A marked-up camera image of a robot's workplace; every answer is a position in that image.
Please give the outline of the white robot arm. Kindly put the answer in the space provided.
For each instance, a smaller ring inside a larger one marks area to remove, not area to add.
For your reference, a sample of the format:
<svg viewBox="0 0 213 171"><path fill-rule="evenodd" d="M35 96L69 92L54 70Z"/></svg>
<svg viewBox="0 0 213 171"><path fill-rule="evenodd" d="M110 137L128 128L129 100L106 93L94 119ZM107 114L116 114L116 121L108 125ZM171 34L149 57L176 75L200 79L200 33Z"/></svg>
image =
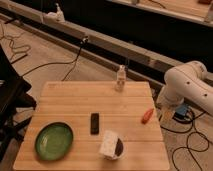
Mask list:
<svg viewBox="0 0 213 171"><path fill-rule="evenodd" d="M204 111L213 115L213 87L204 82L206 66L200 61L191 61L170 68L164 74L157 102L166 107L177 107L187 98Z"/></svg>

